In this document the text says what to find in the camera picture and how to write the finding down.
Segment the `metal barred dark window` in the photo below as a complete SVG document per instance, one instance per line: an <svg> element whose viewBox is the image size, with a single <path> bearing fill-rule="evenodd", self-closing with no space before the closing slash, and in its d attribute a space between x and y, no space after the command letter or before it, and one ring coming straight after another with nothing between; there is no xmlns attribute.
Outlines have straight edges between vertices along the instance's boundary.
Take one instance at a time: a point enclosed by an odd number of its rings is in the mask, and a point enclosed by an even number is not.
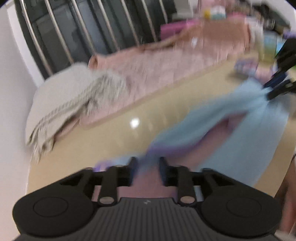
<svg viewBox="0 0 296 241"><path fill-rule="evenodd" d="M15 1L25 41L44 78L92 54L160 39L174 1Z"/></svg>

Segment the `pink blue purple-trimmed garment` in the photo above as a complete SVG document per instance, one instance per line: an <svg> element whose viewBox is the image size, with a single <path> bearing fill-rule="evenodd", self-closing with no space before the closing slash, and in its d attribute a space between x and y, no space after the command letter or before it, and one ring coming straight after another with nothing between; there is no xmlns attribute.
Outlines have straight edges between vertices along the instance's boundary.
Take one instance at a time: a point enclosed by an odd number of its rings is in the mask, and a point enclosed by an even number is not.
<svg viewBox="0 0 296 241"><path fill-rule="evenodd" d="M231 94L190 111L179 124L159 134L144 154L131 187L121 187L122 197L176 198L175 187L165 187L157 170L160 157L191 171L216 170L249 186L277 193L285 174L267 168L285 135L295 98L289 94L272 100L254 79L244 81Z"/></svg>

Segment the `pink box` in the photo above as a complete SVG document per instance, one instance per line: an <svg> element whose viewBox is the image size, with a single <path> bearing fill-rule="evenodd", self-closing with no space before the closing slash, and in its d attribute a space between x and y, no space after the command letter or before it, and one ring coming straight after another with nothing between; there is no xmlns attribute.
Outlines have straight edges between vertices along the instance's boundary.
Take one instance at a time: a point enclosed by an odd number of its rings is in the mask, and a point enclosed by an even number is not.
<svg viewBox="0 0 296 241"><path fill-rule="evenodd" d="M173 22L173 23L161 25L160 39L164 40L164 39L169 38L175 34L178 34L183 29L192 27L197 22L198 22L197 20L186 20L186 21L179 21L179 22Z"/></svg>

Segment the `folded beige knit blanket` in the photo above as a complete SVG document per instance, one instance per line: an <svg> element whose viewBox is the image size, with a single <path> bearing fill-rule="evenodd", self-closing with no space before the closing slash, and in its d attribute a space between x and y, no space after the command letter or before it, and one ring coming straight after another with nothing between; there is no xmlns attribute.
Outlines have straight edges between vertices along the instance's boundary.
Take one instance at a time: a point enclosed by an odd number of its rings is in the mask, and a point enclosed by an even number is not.
<svg viewBox="0 0 296 241"><path fill-rule="evenodd" d="M25 142L32 158L39 161L52 151L56 134L71 118L102 109L127 91L124 77L82 62L49 77L35 92L27 118Z"/></svg>

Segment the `pink quilted jacket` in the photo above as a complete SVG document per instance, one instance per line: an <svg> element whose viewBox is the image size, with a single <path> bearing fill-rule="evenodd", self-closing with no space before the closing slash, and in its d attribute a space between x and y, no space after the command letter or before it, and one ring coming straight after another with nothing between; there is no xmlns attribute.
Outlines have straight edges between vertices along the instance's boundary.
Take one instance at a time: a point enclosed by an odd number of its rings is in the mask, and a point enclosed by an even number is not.
<svg viewBox="0 0 296 241"><path fill-rule="evenodd" d="M134 104L183 78L253 48L263 35L245 20L202 21L163 41L129 48L104 57L93 55L90 69L113 70L123 76L129 93L102 110L74 116L57 133L60 138L77 124L89 125Z"/></svg>

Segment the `yellow white plush toy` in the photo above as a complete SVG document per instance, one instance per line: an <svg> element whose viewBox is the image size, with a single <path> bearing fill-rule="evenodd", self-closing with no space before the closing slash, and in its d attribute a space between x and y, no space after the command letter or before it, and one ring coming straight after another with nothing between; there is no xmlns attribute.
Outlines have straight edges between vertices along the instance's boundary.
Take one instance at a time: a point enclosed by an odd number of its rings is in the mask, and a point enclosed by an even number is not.
<svg viewBox="0 0 296 241"><path fill-rule="evenodd" d="M203 17L207 20L222 20L226 18L224 6L213 6L204 10Z"/></svg>

